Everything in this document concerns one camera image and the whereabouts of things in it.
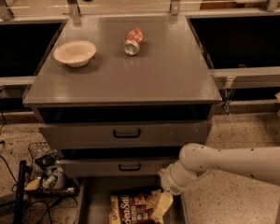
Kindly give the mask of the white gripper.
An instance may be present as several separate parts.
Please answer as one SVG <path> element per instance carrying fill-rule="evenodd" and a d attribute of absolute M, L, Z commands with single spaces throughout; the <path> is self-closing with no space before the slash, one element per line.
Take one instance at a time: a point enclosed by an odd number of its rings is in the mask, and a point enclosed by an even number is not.
<path fill-rule="evenodd" d="M 188 174 L 181 163 L 173 163 L 160 169 L 158 175 L 164 192 L 157 195 L 151 215 L 155 220 L 162 219 L 174 201 L 173 195 L 180 195 L 189 184 Z"/>

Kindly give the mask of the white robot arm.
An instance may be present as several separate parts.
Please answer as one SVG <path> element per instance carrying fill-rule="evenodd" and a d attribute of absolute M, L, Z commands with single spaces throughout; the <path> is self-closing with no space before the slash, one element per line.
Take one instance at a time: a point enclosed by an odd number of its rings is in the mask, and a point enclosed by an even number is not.
<path fill-rule="evenodd" d="M 159 170 L 161 188 L 180 195 L 214 170 L 280 186 L 280 147 L 216 149 L 189 143 L 180 149 L 176 162 Z M 274 224 L 280 224 L 280 202 Z"/>

